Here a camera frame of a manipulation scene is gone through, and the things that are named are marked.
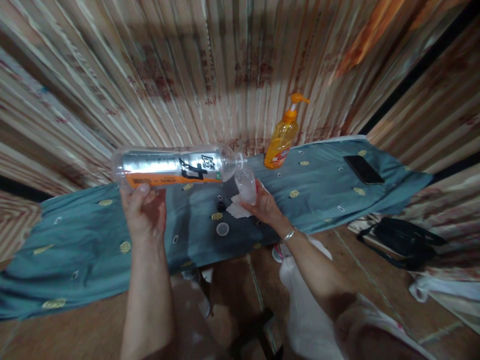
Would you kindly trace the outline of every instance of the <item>small plastic bottle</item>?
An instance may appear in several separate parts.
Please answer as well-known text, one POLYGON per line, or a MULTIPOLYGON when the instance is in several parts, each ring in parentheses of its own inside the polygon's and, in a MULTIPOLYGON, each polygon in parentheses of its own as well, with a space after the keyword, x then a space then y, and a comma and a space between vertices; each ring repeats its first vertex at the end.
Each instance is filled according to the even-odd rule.
POLYGON ((235 171, 235 184, 238 187, 241 200, 250 205, 255 205, 257 202, 257 184, 252 169, 244 164, 242 168, 235 171))
POLYGON ((192 147, 123 146, 113 153, 111 172, 120 186, 136 189, 172 184, 222 183, 247 159, 224 144, 192 147))

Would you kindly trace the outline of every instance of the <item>orange label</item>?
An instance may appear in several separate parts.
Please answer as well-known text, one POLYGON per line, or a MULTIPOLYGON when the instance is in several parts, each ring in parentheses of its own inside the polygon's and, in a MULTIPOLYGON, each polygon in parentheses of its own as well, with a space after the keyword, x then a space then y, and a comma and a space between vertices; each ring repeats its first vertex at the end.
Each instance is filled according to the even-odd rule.
POLYGON ((289 154, 290 148, 283 150, 282 152, 279 152, 272 160, 272 164, 279 166, 282 165, 285 161, 285 158, 289 154))
POLYGON ((148 183, 151 187, 162 186, 168 184, 190 184, 190 183, 221 183, 222 180, 204 178, 202 180, 187 179, 178 175, 165 175, 154 173, 126 173, 125 178, 133 189, 136 189, 140 184, 148 183))

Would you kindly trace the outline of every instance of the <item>hand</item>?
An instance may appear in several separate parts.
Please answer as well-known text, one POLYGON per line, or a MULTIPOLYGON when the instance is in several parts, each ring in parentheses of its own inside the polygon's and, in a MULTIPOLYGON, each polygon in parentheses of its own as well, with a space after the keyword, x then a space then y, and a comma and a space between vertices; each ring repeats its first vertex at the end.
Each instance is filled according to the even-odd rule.
POLYGON ((265 190, 263 184, 260 180, 255 179, 256 183, 256 203, 255 205, 250 205, 246 202, 241 202, 240 205, 244 207, 246 210, 252 213, 258 220, 262 223, 270 225, 272 228, 277 230, 279 233, 280 225, 282 228, 290 228, 292 225, 290 221, 282 214, 277 203, 275 202, 274 197, 270 194, 267 190, 265 190))
POLYGON ((150 191, 150 186, 143 183, 133 193, 120 189, 120 194, 132 241, 157 241, 163 246, 167 223, 166 190, 150 191))

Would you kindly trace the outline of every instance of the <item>black phone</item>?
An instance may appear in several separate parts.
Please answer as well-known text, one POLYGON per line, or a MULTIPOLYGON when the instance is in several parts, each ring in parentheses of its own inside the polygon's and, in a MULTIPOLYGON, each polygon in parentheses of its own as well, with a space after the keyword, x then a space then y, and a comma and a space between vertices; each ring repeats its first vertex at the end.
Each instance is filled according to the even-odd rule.
POLYGON ((360 155, 344 156, 346 163, 355 172, 358 178, 367 185, 384 184, 385 180, 378 172, 360 155))

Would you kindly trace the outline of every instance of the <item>striped curtain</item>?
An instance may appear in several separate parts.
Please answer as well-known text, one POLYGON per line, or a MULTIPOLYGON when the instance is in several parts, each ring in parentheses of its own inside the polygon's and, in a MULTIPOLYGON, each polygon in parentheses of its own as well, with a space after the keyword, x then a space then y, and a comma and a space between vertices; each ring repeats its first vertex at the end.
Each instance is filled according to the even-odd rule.
POLYGON ((22 247, 41 214, 38 204, 0 191, 0 262, 22 247))
MULTIPOLYGON (((369 141, 432 174, 480 151, 479 45, 477 18, 368 134, 369 141)), ((452 249, 480 247, 480 165, 425 188, 399 218, 444 237, 452 249)))
POLYGON ((262 153, 293 92, 296 145, 356 134, 465 4, 0 1, 0 175, 60 195, 121 145, 262 153))

